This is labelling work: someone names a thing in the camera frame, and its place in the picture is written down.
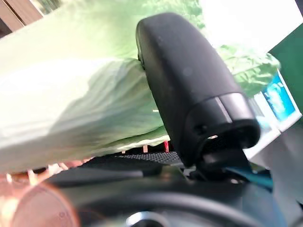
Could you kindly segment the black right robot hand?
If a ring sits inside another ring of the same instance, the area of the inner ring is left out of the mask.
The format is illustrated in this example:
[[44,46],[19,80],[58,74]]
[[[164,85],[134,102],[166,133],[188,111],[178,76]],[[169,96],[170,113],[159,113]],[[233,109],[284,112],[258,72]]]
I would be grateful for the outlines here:
[[95,158],[50,179],[71,227],[284,227],[266,177],[243,152],[260,125],[226,64],[186,19],[163,13],[136,28],[138,58],[184,167]]

